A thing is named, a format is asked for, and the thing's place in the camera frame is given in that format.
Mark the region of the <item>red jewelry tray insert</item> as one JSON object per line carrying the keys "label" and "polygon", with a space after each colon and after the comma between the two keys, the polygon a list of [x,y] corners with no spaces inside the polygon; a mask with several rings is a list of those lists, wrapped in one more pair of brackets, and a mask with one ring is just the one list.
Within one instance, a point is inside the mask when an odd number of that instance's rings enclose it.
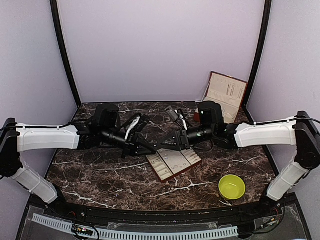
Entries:
{"label": "red jewelry tray insert", "polygon": [[192,149],[182,151],[160,149],[156,154],[147,155],[147,161],[161,183],[165,183],[202,162]]}

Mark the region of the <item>red jewelry box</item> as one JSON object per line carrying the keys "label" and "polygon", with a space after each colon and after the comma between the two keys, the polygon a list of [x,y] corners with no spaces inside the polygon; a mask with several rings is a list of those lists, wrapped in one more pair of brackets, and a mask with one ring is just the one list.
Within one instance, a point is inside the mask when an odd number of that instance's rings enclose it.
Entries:
{"label": "red jewelry box", "polygon": [[235,77],[212,71],[200,102],[212,101],[221,105],[224,122],[235,122],[248,83]]}

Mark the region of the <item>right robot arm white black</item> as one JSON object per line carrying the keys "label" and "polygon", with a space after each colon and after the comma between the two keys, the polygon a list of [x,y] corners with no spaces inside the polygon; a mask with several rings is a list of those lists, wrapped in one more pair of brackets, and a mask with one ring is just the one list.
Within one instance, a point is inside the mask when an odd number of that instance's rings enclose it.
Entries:
{"label": "right robot arm white black", "polygon": [[263,200],[255,205],[255,213],[260,217],[273,211],[274,202],[320,165],[320,132],[314,125],[315,119],[305,111],[281,120],[227,124],[221,105],[204,101],[198,105],[198,113],[198,127],[175,130],[158,141],[156,147],[182,151],[205,141],[227,150],[266,145],[296,146],[296,155],[268,185]]}

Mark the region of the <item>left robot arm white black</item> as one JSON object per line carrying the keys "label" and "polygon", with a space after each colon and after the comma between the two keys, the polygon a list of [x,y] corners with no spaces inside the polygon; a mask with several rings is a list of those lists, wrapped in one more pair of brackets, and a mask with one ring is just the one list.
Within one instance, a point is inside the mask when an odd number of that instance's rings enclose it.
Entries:
{"label": "left robot arm white black", "polygon": [[11,178],[38,196],[60,218],[67,218],[70,206],[64,202],[59,188],[48,182],[27,163],[21,153],[32,150],[88,150],[103,144],[122,150],[121,156],[139,157],[157,151],[141,134],[149,118],[135,114],[121,124],[120,110],[111,103],[96,107],[94,115],[65,125],[27,125],[8,118],[0,130],[0,177]]}

